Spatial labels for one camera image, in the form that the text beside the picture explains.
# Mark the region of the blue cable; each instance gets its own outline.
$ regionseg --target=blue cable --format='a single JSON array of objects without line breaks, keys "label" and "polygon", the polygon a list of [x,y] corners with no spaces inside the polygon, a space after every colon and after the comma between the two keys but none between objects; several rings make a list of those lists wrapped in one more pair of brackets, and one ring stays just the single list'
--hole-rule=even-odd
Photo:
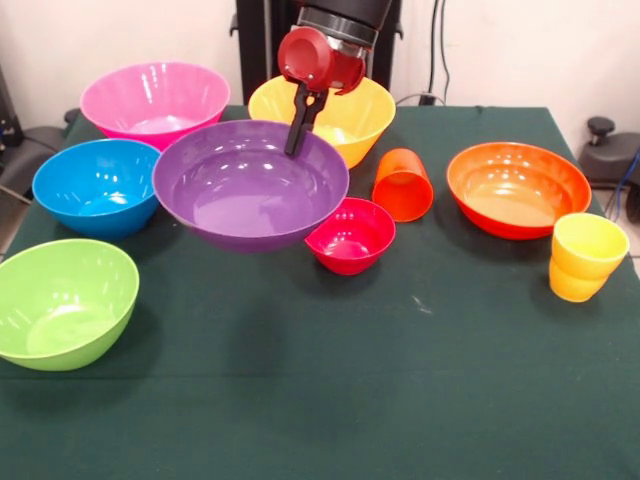
[{"label": "blue cable", "polygon": [[616,196],[616,217],[613,219],[614,222],[617,222],[618,218],[620,218],[620,196],[622,195],[622,187],[625,186],[625,184],[629,180],[629,177],[631,177],[631,174],[633,173],[636,166],[638,165],[638,162],[640,162],[640,148],[636,152],[635,157],[633,157],[633,161],[631,162],[631,165],[629,165],[629,168],[627,169],[626,173],[624,174],[622,179],[618,182],[618,185],[616,185],[616,190],[614,192],[614,195]]}]

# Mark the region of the green bowl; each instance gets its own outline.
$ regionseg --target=green bowl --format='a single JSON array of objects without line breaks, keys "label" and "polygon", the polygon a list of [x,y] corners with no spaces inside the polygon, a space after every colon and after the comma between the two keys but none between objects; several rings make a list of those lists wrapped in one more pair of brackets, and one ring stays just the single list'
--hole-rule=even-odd
[{"label": "green bowl", "polygon": [[44,243],[0,264],[0,357],[65,371],[100,358],[127,326],[138,269],[97,240]]}]

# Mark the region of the blue bowl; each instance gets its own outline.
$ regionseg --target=blue bowl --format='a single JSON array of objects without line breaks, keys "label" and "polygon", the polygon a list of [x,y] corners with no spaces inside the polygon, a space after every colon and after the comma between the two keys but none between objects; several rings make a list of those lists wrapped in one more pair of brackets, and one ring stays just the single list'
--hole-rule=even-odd
[{"label": "blue bowl", "polygon": [[33,196],[71,230],[121,239],[144,227],[158,208],[151,174],[159,157],[159,150],[133,140],[81,143],[40,167]]}]

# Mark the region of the purple bowl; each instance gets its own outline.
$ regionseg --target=purple bowl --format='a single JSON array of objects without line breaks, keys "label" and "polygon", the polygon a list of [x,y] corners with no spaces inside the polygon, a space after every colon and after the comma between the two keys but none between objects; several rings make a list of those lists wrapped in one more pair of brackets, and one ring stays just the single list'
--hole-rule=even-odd
[{"label": "purple bowl", "polygon": [[288,132],[284,123],[238,120],[186,135],[156,163],[158,200],[227,250],[267,252],[304,240],[345,198],[349,170],[313,134],[306,134],[298,157],[288,157]]}]

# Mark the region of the plastic bowl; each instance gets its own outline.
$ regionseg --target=plastic bowl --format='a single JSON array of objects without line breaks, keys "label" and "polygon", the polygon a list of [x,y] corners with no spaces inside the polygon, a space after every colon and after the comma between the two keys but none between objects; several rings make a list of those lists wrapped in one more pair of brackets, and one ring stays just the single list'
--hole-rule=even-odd
[{"label": "plastic bowl", "polygon": [[357,275],[391,246],[396,224],[381,206],[347,197],[305,243],[320,263],[340,275]]},{"label": "plastic bowl", "polygon": [[0,264],[0,356],[35,370],[89,365],[127,326],[139,283],[133,260],[96,240],[18,253]]},{"label": "plastic bowl", "polygon": [[[249,99],[249,116],[291,124],[295,92],[296,85],[283,76],[269,80]],[[331,90],[324,110],[316,117],[313,133],[333,145],[353,168],[391,124],[396,104],[384,87],[366,77],[349,94],[335,93]]]},{"label": "plastic bowl", "polygon": [[83,92],[80,109],[109,138],[164,150],[187,133],[216,123],[230,96],[225,78],[208,68],[143,63],[97,79]]},{"label": "plastic bowl", "polygon": [[589,182],[573,163],[520,143],[485,143],[460,152],[449,164],[447,182],[469,220],[510,240],[551,235],[556,220],[591,204]]},{"label": "plastic bowl", "polygon": [[68,228],[116,240],[148,222],[158,207],[151,173],[160,152],[132,140],[81,143],[45,162],[33,195]]},{"label": "plastic bowl", "polygon": [[265,252],[302,241],[340,205],[349,171],[312,134],[288,157],[288,133],[282,123],[239,120],[189,134],[158,160],[158,200],[220,248]]}]

